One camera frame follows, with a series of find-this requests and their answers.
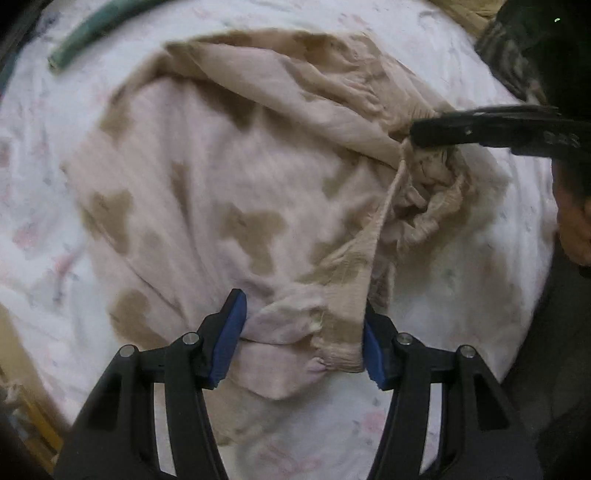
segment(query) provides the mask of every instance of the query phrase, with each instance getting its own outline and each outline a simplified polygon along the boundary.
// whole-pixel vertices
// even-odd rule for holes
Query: green tube
[[[104,37],[124,21],[168,0],[112,0],[84,20],[47,58],[50,69],[60,72],[89,44]]]

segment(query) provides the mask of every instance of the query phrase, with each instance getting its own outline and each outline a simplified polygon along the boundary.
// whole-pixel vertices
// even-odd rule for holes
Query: wrinkled garment
[[[237,287],[235,384],[280,399],[360,371],[366,299],[387,307],[397,262],[470,190],[455,149],[408,139],[444,109],[362,35],[167,44],[64,164],[115,330],[163,346]]]

